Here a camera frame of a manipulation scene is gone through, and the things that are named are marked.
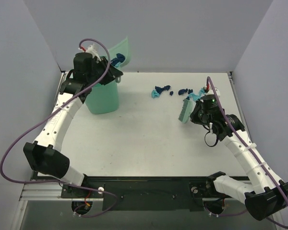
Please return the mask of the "green plastic dustpan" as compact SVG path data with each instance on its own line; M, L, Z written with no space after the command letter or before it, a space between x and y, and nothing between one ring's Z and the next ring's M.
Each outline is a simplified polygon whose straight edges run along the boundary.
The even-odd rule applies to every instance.
M128 37L125 37L118 44L110 48L108 52L110 54L111 66L122 71L122 68L130 63L132 57Z

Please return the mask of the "green hand brush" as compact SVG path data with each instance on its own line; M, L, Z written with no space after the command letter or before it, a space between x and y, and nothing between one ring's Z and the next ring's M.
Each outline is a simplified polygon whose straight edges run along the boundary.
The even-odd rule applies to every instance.
M193 102L190 99L183 100L183 106L178 117L178 120L183 124L186 124L191 120L191 114L194 110Z

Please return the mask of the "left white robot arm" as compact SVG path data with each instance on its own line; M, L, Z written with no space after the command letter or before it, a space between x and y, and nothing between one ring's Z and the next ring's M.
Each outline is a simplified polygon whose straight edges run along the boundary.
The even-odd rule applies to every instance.
M32 143L25 143L23 151L32 170L72 184L78 197L89 192L85 175L71 166L70 159L61 153L65 134L77 111L92 90L93 83L106 85L123 73L113 67L106 57L77 53L65 81L61 84L53 116L47 119L40 134Z

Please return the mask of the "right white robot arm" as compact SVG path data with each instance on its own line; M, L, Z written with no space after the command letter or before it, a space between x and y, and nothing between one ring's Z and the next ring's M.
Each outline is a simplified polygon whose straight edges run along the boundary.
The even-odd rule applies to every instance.
M288 182L274 173L250 140L242 122L235 115L226 115L213 94L196 101L190 119L209 127L218 141L232 152L251 182L247 185L218 172L205 183L208 195L222 193L240 201L256 220L263 220L287 207Z

